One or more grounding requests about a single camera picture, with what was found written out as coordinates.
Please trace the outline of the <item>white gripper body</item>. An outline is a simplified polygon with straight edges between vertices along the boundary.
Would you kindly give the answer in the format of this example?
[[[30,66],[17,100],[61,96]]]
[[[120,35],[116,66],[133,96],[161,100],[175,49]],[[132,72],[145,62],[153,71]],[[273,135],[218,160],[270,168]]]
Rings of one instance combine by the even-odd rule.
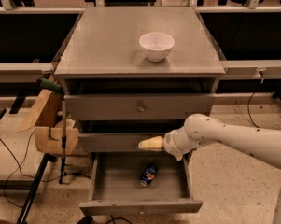
[[[180,128],[167,133],[163,139],[164,150],[181,161],[183,156],[192,150],[190,139],[185,129]]]

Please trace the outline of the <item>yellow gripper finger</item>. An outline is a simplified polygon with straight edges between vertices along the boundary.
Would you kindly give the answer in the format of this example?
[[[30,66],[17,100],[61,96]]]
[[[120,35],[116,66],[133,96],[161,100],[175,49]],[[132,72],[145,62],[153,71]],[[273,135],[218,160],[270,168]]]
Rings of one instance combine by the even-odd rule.
[[[161,151],[163,148],[163,138],[161,136],[156,136],[143,140],[138,144],[138,148],[148,151]]]

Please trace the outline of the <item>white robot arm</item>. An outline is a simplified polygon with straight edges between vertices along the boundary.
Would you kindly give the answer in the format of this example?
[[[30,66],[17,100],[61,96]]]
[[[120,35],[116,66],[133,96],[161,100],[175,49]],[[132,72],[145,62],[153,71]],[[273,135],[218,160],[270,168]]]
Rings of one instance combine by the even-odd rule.
[[[203,114],[188,116],[181,128],[143,140],[138,148],[164,150],[180,161],[184,154],[210,143],[221,143],[281,170],[281,131],[229,125]],[[281,189],[273,224],[281,224]]]

